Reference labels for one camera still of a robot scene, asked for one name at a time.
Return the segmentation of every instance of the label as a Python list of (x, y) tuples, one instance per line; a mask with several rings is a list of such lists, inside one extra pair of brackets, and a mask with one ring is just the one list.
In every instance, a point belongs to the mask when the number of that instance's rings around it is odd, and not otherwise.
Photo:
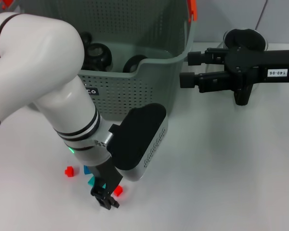
[(269, 69), (268, 77), (287, 77), (288, 69)]
[(89, 95), (100, 95), (97, 88), (86, 88)]

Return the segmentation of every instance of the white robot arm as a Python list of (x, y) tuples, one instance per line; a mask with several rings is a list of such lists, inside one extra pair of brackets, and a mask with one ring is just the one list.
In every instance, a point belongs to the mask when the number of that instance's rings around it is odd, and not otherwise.
[[(83, 59), (82, 41), (70, 24), (29, 14), (0, 14), (0, 123), (34, 102), (69, 147), (86, 148), (81, 141), (97, 130), (101, 118), (77, 77)], [(88, 157), (83, 151), (76, 157), (96, 166), (110, 154), (104, 150)]]
[(77, 76), (83, 60), (81, 38), (70, 24), (0, 14), (0, 123), (33, 102), (89, 167), (95, 176), (91, 194), (110, 209), (118, 206), (110, 194), (122, 176), (135, 181), (143, 175), (168, 118), (163, 106), (151, 104), (132, 109), (120, 126), (104, 121)]

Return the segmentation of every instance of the red cube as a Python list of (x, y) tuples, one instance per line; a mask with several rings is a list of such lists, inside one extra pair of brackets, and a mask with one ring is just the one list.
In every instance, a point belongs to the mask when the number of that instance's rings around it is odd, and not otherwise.
[(3, 2), (5, 3), (5, 5), (7, 7), (9, 7), (12, 3), (13, 3), (14, 0), (3, 0)]
[(120, 185), (118, 185), (117, 187), (116, 187), (116, 189), (114, 190), (114, 195), (115, 196), (120, 196), (120, 194), (123, 192), (123, 188), (120, 186)]
[(68, 166), (64, 173), (67, 175), (67, 177), (73, 177), (74, 176), (74, 169), (72, 166)]

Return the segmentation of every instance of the green light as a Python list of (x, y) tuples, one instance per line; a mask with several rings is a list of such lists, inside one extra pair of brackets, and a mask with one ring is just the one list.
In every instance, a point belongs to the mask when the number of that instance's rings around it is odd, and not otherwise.
[(69, 149), (71, 150), (71, 152), (72, 152), (73, 154), (75, 153), (73, 149), (71, 149), (71, 148), (69, 148)]

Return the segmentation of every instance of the plastic basket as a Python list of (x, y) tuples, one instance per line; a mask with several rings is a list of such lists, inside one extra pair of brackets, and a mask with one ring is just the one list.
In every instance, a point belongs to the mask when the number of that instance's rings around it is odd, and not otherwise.
[[(111, 72), (81, 70), (79, 77), (105, 119), (121, 120), (131, 108), (160, 103), (171, 112), (179, 73), (190, 51), (196, 0), (22, 0), (21, 9), (64, 20), (112, 52)], [(133, 73), (125, 63), (143, 54)]]

